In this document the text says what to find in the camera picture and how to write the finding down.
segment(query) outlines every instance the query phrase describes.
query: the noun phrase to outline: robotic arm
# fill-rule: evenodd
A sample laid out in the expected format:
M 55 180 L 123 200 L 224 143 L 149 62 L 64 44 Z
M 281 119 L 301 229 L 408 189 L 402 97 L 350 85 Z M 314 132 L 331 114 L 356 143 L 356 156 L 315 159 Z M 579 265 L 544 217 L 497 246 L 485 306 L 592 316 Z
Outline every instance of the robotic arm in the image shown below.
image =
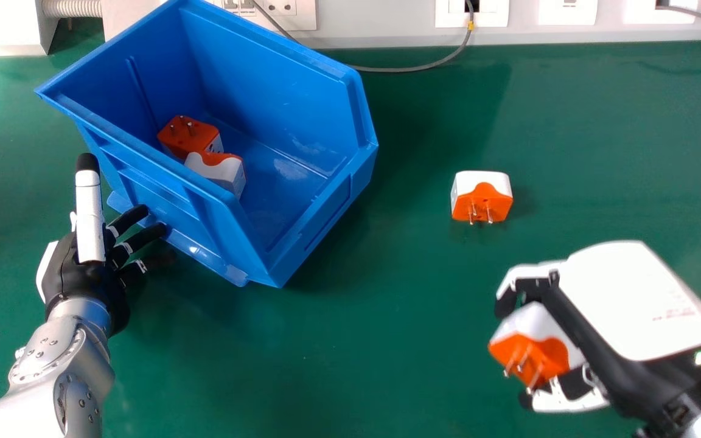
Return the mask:
M 489 350 L 525 408 L 612 405 L 637 438 L 701 438 L 701 300 L 642 242 L 510 269 Z
M 23 430 L 44 438 L 101 436 L 101 406 L 114 381 L 108 339 L 128 324 L 126 291 L 173 256 L 126 264 L 166 227 L 153 225 L 115 245 L 147 208 L 135 207 L 105 226 L 94 155 L 80 155 L 76 170 L 72 232 L 48 244 L 37 269 L 45 323 L 16 352 L 9 390 L 0 399 L 0 437 Z

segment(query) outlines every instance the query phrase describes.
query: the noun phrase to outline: black robotic finger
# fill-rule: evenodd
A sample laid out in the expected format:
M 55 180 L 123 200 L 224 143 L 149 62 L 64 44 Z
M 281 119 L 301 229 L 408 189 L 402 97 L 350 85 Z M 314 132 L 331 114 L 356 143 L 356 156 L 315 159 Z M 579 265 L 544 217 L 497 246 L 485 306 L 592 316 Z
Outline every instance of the black robotic finger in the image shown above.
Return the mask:
M 148 207 L 140 204 L 115 218 L 114 221 L 110 222 L 107 228 L 114 238 L 119 238 L 128 228 L 133 227 L 134 224 L 145 219 L 148 213 L 150 213 Z
M 173 250 L 150 255 L 142 260 L 134 260 L 123 266 L 117 277 L 125 289 L 137 288 L 145 284 L 145 274 L 151 269 L 158 269 L 175 263 L 177 254 Z
M 162 238 L 167 233 L 167 226 L 161 223 L 150 225 L 136 235 L 131 236 L 125 241 L 117 244 L 106 255 L 108 261 L 112 263 L 113 269 L 119 269 L 126 264 L 128 256 L 142 249 L 150 242 Z

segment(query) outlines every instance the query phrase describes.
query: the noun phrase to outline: table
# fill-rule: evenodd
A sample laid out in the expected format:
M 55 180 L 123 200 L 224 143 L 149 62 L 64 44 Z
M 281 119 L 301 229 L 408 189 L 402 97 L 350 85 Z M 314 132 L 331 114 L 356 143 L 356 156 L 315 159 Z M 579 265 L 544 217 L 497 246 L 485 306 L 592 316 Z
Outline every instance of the table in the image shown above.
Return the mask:
M 0 59 L 0 396 L 42 322 L 34 274 L 68 230 L 85 150 L 33 93 L 102 41 L 97 21 L 74 28 L 47 58 Z M 404 66 L 445 50 L 329 55 Z M 518 407 L 486 350 L 493 294 L 515 264 L 634 238 L 701 295 L 701 42 L 471 47 L 364 85 L 370 186 L 282 290 L 184 256 L 154 274 L 110 341 L 105 438 L 628 436 L 637 422 L 610 410 Z M 510 175 L 507 222 L 451 221 L 465 169 Z

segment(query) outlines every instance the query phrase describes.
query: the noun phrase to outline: adapter inside blue bin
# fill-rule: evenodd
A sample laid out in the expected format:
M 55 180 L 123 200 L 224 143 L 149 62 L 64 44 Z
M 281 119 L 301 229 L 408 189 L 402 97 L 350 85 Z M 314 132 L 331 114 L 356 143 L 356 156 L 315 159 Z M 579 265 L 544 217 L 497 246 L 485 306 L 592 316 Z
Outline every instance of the adapter inside blue bin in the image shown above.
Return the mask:
M 357 72 L 202 0 L 162 5 L 37 92 L 77 122 L 111 207 L 145 203 L 170 243 L 237 285 L 284 285 L 378 147 Z M 239 201 L 161 146 L 177 114 L 242 158 Z

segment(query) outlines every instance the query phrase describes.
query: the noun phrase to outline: white wall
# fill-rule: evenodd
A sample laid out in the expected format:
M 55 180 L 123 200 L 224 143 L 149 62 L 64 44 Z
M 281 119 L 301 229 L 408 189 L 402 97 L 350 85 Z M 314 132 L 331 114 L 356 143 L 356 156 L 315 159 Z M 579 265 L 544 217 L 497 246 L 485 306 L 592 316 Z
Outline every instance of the white wall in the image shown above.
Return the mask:
M 434 0 L 317 0 L 318 29 L 295 36 L 312 47 L 454 45 L 463 29 L 434 28 Z M 537 25 L 538 0 L 510 0 L 509 25 L 476 28 L 472 44 L 701 40 L 701 20 L 687 25 L 624 25 L 625 0 L 599 0 L 596 25 Z

